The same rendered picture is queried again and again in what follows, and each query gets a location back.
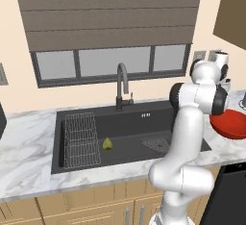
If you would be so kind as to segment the dark grey window frame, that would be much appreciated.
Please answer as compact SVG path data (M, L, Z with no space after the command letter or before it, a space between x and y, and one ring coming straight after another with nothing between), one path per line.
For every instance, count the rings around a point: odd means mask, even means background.
M128 80L129 81L139 81L139 80L160 79L160 78L184 77L186 74L186 70L187 70L190 49L191 49L191 44L186 44L184 47L184 60L182 63L182 67L180 69L155 71L154 65L155 65L156 46L152 45L150 48L149 71L129 73ZM30 56L31 56L32 65L35 71L35 77L37 80L38 88L58 88L58 87L113 83L117 81L117 73L110 74L110 75L82 77L80 74L81 66L79 65L79 51L78 50L73 50L74 65L75 65L75 76L74 77L43 80L41 78L39 64L37 62L37 53L31 52Z

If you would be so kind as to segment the grey wall socket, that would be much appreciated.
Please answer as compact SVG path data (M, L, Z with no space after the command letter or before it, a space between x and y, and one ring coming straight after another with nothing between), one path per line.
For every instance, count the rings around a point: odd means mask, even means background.
M210 50L209 51L208 61L214 62L215 61L215 53L216 52L221 52L221 51L222 51L222 49Z
M0 86L7 86L9 83L4 71L3 64L0 62Z
M206 52L205 51L195 51L194 55L193 55L193 60L203 60L206 56Z

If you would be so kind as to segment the yellow-green lemon wedge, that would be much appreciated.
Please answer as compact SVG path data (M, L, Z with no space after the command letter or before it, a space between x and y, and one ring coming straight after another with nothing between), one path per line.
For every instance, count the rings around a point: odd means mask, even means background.
M103 149L104 150L111 150L113 148L113 142L109 137L106 137L103 141Z

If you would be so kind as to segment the red bowl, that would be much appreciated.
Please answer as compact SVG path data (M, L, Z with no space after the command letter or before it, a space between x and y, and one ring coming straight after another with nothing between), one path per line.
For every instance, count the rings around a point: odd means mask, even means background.
M227 109L220 115L210 115L209 122L213 130L224 138L246 138L246 114Z

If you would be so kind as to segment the dark grey tap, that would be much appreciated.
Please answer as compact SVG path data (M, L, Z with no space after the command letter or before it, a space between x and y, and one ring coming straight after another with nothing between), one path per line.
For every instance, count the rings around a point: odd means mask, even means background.
M116 109L122 111L124 106L131 106L134 103L134 98L124 100L122 94L129 93L128 74L126 66L121 62L117 66L117 94L116 94Z

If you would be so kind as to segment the wooden drawer front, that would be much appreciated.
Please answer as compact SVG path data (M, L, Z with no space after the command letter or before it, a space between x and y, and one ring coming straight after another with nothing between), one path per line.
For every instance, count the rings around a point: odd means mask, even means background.
M65 200L69 209L82 206L106 204L142 195L146 190L145 180L118 183L103 187L84 188L67 192Z

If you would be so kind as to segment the brown wall cupboard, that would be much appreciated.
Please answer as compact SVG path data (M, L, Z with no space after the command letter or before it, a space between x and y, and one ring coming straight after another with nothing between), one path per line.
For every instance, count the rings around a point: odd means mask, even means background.
M213 34L246 50L246 0L221 0Z

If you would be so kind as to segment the grey sink drain strainer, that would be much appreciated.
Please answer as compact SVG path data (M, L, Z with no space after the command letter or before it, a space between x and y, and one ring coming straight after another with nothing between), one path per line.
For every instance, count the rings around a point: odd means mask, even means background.
M151 137L143 139L140 143L157 152L167 153L170 146L170 139L168 137Z

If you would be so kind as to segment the black kitchen sink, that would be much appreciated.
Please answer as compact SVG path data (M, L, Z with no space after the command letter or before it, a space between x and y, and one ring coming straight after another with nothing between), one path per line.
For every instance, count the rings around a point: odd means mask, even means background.
M96 166L64 167L64 121L67 114L94 113L101 163ZM145 138L172 138L174 110L167 101L145 102L125 106L119 112L114 106L60 111L57 113L51 172L53 174L84 170L121 163L158 159L165 155L143 146ZM110 138L111 150L103 149L103 141Z

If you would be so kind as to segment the brown window blind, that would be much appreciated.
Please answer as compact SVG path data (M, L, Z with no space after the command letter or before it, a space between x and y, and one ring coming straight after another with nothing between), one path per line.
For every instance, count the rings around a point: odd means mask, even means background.
M189 44L200 0L18 0L32 51Z

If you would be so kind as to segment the black dishwasher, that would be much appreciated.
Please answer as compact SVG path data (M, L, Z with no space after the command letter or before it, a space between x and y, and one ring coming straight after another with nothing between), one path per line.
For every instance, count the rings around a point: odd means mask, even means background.
M221 167L200 225L246 225L246 162Z

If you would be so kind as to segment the black appliance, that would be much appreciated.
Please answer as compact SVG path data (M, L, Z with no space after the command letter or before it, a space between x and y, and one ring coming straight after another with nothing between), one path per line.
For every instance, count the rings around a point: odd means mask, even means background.
M7 126L7 118L5 116L3 107L0 103L0 139L3 136L6 126Z

